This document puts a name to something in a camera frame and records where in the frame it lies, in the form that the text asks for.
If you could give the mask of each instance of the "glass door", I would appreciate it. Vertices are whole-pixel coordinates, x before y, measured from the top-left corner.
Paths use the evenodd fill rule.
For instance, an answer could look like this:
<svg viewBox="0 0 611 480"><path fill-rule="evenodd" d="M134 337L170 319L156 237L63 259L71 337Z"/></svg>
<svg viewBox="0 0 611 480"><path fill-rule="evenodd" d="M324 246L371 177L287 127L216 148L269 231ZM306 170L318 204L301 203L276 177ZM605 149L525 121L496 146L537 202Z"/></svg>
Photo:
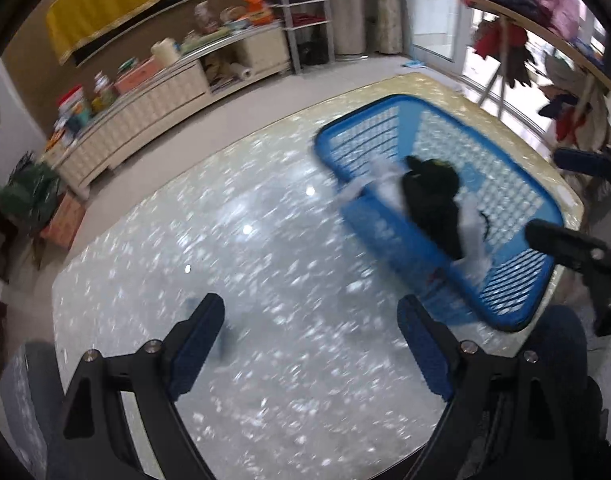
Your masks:
<svg viewBox="0 0 611 480"><path fill-rule="evenodd" d="M472 9L459 0L412 0L409 56L461 75L470 38Z"/></svg>

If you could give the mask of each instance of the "blue plastic basket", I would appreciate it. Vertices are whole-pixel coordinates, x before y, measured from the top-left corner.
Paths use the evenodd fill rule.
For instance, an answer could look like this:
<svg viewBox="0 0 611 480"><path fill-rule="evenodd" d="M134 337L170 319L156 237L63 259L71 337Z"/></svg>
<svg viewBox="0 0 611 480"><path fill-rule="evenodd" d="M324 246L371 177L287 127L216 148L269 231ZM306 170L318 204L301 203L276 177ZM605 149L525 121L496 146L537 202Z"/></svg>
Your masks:
<svg viewBox="0 0 611 480"><path fill-rule="evenodd" d="M459 173L460 194L475 194L490 221L486 243L492 267L479 289L416 225L387 208L371 186L342 207L343 217L436 317L458 322L466 304L506 332L530 322L554 259L530 249L523 228L533 218L563 225L563 216L547 191L487 137L422 99L392 95L324 126L314 151L340 186L364 174L377 154L449 161Z"/></svg>

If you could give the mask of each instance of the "brown wall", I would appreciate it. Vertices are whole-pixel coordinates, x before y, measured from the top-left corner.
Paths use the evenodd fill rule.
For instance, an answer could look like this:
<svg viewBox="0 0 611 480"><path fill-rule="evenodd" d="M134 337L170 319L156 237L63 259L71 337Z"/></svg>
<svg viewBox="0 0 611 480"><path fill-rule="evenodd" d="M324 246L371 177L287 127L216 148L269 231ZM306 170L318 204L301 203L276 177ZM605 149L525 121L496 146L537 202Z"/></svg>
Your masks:
<svg viewBox="0 0 611 480"><path fill-rule="evenodd" d="M55 0L43 0L23 23L4 52L4 63L24 101L39 126L48 136L57 120L58 98L77 84L89 95L94 75L103 71L114 78L121 63L130 57L146 59L156 41L170 37L181 42L194 28L194 6L200 0L186 2L167 10L110 43L98 54L74 66L70 59L60 66L52 50L45 16ZM214 12L240 5L242 0L209 0Z"/></svg>

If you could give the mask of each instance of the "metal shelving rack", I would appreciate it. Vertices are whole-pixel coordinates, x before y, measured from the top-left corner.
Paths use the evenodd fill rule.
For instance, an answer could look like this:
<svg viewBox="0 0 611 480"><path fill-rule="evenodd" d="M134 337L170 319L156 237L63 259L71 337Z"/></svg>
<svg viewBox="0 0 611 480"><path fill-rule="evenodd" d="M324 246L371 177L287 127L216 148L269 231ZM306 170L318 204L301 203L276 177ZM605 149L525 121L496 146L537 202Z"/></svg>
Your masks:
<svg viewBox="0 0 611 480"><path fill-rule="evenodd" d="M320 22L306 23L305 25L297 25L295 27L294 21L292 20L292 8L298 6L304 6L307 4L318 4L323 3L323 14L324 19ZM303 72L301 68L301 61L299 59L299 53L297 48L297 38L295 36L295 30L302 28L316 27L325 25L325 34L328 40L328 63L334 63L334 43L332 39L332 10L330 10L330 0L307 0L304 2L290 2L290 0L281 0L280 4L269 4L270 7L279 7L283 11L284 27L283 30L288 35L288 43L290 44L290 53L292 54L292 65L294 66L295 73L300 74Z"/></svg>

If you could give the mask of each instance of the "white cloth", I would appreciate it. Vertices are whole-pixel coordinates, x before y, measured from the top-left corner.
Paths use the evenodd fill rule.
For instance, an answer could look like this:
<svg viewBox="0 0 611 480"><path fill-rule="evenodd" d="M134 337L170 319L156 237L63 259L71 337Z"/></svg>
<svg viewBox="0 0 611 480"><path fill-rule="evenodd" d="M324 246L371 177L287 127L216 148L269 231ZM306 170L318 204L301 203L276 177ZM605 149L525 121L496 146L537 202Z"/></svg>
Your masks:
<svg viewBox="0 0 611 480"><path fill-rule="evenodd" d="M459 239L464 257L454 266L474 286L481 285L492 267L492 258L485 250L486 227L476 196L466 193L459 206Z"/></svg>
<svg viewBox="0 0 611 480"><path fill-rule="evenodd" d="M405 199L401 178L408 172L399 162L384 155L376 155L367 164L367 173L351 180L337 197L339 205L351 202L368 184L374 183L375 192L390 209L405 215Z"/></svg>

